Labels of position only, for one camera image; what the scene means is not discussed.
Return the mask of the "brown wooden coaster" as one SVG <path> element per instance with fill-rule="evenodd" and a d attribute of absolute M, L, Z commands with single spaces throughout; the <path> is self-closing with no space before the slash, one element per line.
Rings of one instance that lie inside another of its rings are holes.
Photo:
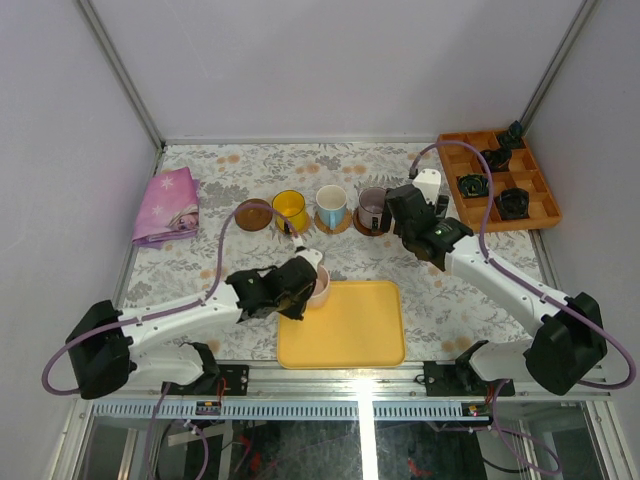
<path fill-rule="evenodd" d="M 380 214 L 371 213 L 361 208 L 356 208 L 353 214 L 353 224 L 358 232 L 369 237 L 377 237 L 384 235 L 378 231 Z"/>

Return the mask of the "purple mug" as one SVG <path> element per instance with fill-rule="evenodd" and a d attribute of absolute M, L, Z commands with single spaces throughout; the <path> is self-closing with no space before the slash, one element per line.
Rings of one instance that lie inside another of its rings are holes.
<path fill-rule="evenodd" d="M 369 187 L 359 194 L 357 214 L 360 224 L 372 233 L 381 231 L 386 190 Z"/>

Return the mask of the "pink mug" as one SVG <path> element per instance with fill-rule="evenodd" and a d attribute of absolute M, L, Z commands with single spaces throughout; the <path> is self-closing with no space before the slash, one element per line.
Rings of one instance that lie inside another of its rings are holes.
<path fill-rule="evenodd" d="M 330 295 L 330 275 L 324 265 L 319 265 L 317 278 L 311 297 L 307 301 L 308 309 L 321 308 Z"/>

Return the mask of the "blue handled white mug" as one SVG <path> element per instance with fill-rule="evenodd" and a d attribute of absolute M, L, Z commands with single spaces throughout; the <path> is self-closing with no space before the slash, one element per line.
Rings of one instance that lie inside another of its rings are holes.
<path fill-rule="evenodd" d="M 335 230 L 344 220 L 347 210 L 347 193 L 337 185 L 325 185 L 316 193 L 316 213 L 330 230 Z"/>

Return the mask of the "dark wooden coaster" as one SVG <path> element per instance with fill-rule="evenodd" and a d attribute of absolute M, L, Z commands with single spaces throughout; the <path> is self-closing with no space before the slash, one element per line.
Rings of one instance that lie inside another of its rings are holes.
<path fill-rule="evenodd" d="M 256 232 L 271 223 L 273 213 L 271 206 L 265 200 L 251 198 L 238 206 L 234 219 L 240 229 Z"/>

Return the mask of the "yellow glass cup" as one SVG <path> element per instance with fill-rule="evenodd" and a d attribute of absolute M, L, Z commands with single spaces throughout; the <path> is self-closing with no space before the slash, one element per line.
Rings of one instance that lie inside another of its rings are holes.
<path fill-rule="evenodd" d="M 304 196 L 295 190 L 278 193 L 272 200 L 272 207 L 286 217 L 287 224 L 295 230 L 301 227 L 307 213 Z"/>

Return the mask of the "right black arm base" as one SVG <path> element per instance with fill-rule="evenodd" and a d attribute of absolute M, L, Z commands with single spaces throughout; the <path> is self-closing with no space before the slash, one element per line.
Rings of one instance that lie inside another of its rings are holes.
<path fill-rule="evenodd" d="M 500 379 L 480 367 L 481 354 L 495 343 L 478 341 L 452 361 L 423 361 L 423 377 L 428 397 L 495 397 Z"/>

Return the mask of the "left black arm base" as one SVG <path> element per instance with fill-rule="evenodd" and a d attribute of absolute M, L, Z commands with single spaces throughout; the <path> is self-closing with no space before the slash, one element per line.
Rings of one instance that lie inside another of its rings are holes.
<path fill-rule="evenodd" d="M 201 342 L 183 342 L 179 349 L 192 350 L 198 356 L 196 366 L 202 372 L 190 383 L 163 382 L 162 389 L 167 388 L 169 395 L 204 396 L 214 395 L 216 398 L 244 397 L 248 393 L 249 366 L 241 364 L 220 365 L 210 349 Z"/>

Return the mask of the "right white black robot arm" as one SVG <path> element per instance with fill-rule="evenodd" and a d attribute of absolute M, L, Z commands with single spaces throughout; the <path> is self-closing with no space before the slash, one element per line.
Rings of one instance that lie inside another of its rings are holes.
<path fill-rule="evenodd" d="M 481 246 L 460 221 L 439 218 L 413 185 L 389 189 L 383 219 L 417 259 L 463 279 L 507 311 L 529 339 L 478 341 L 455 361 L 456 382 L 478 394 L 499 380 L 535 381 L 564 395 L 606 354 L 606 341 L 593 331 L 602 319 L 598 303 L 581 293 L 570 297 L 523 275 Z"/>

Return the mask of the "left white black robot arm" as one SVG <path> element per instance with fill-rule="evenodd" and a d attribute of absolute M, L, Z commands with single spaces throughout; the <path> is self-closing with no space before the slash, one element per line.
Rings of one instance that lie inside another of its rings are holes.
<path fill-rule="evenodd" d="M 303 249 L 279 267 L 231 274 L 211 296 L 124 310 L 109 300 L 94 304 L 66 339 L 80 396 L 166 383 L 212 392 L 219 381 L 208 345 L 214 331 L 273 313 L 302 319 L 322 261 L 319 251 Z"/>

